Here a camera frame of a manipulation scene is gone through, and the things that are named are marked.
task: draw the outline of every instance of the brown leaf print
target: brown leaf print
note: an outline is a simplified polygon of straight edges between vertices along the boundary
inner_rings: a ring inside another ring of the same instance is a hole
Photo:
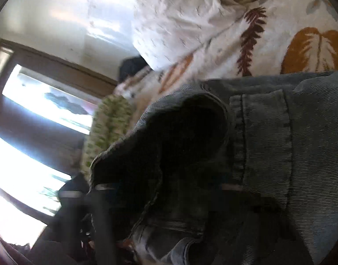
[[[251,9],[244,16],[244,19],[249,23],[249,27],[241,35],[243,40],[241,42],[240,57],[237,60],[238,74],[242,73],[243,77],[251,76],[249,67],[252,61],[252,51],[254,45],[257,44],[256,40],[261,38],[259,34],[265,31],[263,25],[265,25],[266,22],[262,20],[262,18],[267,18],[265,12],[265,7],[258,7]]]
[[[281,74],[338,70],[338,31],[320,33],[307,27],[291,41],[281,65]]]
[[[172,66],[171,69],[164,74],[164,78],[161,83],[161,88],[159,89],[158,94],[163,93],[168,88],[170,88],[177,80],[182,77],[188,66],[193,60],[193,54],[189,54],[181,62]]]

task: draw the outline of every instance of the cream wall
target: cream wall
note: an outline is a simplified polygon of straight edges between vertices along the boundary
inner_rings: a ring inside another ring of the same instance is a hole
[[[9,0],[0,37],[117,78],[131,40],[134,0]]]

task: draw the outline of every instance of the maroon leaf pattern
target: maroon leaf pattern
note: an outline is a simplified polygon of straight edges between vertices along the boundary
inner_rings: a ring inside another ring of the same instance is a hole
[[[265,7],[258,7],[251,9],[244,15],[244,19],[249,23],[249,27],[241,35],[240,57],[237,60],[238,74],[242,73],[243,77],[252,76],[249,70],[252,61],[252,51],[257,43],[257,39],[261,38],[259,34],[265,31],[263,25],[266,22],[262,20],[262,18],[267,18],[265,12]]]

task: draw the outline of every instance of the white wall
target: white wall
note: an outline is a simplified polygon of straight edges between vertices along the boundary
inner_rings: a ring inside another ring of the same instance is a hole
[[[9,0],[0,37],[82,65],[113,79],[134,56],[134,0]]]

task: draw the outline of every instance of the green patterned cloth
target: green patterned cloth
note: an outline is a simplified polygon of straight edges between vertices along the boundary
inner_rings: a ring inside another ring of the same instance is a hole
[[[81,172],[87,181],[94,158],[126,134],[131,116],[132,108],[122,96],[109,95],[101,101],[83,147]]]

